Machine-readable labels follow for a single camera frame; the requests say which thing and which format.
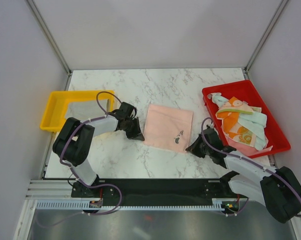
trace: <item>red tray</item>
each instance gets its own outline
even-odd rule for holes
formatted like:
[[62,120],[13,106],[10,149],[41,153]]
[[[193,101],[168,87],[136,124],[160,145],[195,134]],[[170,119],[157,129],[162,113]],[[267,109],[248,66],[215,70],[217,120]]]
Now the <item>red tray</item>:
[[280,126],[275,121],[275,118],[271,114],[270,110],[267,108],[266,104],[264,103],[261,96],[259,95],[259,93],[257,92],[250,80],[205,87],[202,89],[201,92],[203,94],[204,103],[207,106],[210,116],[213,118],[215,127],[218,131],[218,135],[224,145],[228,144],[223,130],[221,128],[222,121],[218,120],[215,116],[219,107],[207,97],[207,95],[211,93],[221,93],[221,95],[227,99],[236,97],[241,101],[247,102],[249,106],[261,107],[261,112],[267,115],[267,123],[265,128],[265,135],[268,138],[267,147],[273,147],[271,151],[251,155],[249,156],[250,158],[254,159],[265,155],[277,154],[291,149],[289,141],[285,137]]

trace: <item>marble surface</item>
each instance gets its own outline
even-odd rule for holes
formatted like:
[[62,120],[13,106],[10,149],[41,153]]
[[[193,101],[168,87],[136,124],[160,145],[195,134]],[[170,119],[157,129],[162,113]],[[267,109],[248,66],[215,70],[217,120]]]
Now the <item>marble surface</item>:
[[[240,68],[76,70],[69,90],[114,90],[124,102],[137,107],[144,130],[150,103],[194,112],[190,144],[209,113],[202,88],[243,80]],[[101,178],[219,178],[228,170],[209,157],[198,158],[128,140],[125,132],[105,133],[92,140],[88,160]],[[267,156],[255,158],[269,165]],[[46,178],[68,178],[70,170],[51,153]]]

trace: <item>folded cloth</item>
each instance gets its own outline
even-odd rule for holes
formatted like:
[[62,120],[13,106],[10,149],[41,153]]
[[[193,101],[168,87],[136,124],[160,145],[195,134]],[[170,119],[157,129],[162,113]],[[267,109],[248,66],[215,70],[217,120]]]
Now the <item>folded cloth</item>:
[[261,151],[267,146],[264,128],[267,116],[260,107],[250,107],[247,102],[232,97],[222,97],[220,92],[208,95],[219,107],[216,117],[222,120],[222,129],[226,137],[245,146]]
[[226,97],[223,97],[220,92],[210,93],[207,95],[207,97],[208,99],[211,99],[211,101],[219,108],[229,101]]
[[227,140],[228,145],[230,145],[233,148],[236,148],[238,151],[240,151],[245,156],[252,156],[255,154],[266,153],[266,152],[269,152],[270,150],[272,150],[272,148],[273,148],[273,146],[270,146],[270,147],[267,147],[267,148],[264,148],[264,149],[258,151],[255,147],[247,146],[240,142],[236,142],[233,139],[229,138],[228,136],[226,136],[226,140]]
[[192,132],[193,112],[150,104],[144,128],[144,144],[186,153]]
[[252,113],[252,115],[240,113],[239,114],[239,118],[245,119],[247,121],[251,121],[251,122],[259,124],[259,125],[262,125],[263,128],[266,128],[267,115],[264,114],[264,113],[256,112],[254,110],[254,112]]
[[224,132],[224,134],[235,142],[251,147],[255,146],[256,135],[238,122],[230,129],[230,131]]
[[242,114],[253,114],[253,109],[247,105],[247,103],[238,100],[236,97],[232,97],[223,106],[219,108],[216,114],[222,112],[236,112]]

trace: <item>light blue towel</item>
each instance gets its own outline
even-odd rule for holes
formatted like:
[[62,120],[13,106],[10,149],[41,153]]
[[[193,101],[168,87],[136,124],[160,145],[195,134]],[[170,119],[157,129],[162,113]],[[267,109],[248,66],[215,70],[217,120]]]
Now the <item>light blue towel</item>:
[[264,147],[266,147],[265,132],[262,125],[246,120],[242,117],[238,118],[238,123],[256,135],[256,141],[254,145],[255,149],[261,151],[264,149]]
[[263,128],[266,128],[267,116],[264,113],[260,113],[260,112],[257,112],[257,111],[254,111],[252,115],[240,113],[239,117],[241,119],[245,119],[247,121],[251,121],[253,123],[262,125]]
[[220,92],[210,93],[207,95],[207,97],[208,99],[211,99],[211,101],[219,108],[229,101],[227,98],[223,97]]

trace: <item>embroidered logo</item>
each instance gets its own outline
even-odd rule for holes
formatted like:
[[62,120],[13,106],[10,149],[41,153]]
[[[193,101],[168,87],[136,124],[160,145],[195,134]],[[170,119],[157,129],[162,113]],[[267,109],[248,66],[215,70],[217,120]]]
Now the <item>embroidered logo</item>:
[[176,144],[179,144],[180,136],[183,135],[183,133],[184,130],[180,131],[179,134],[174,138]]

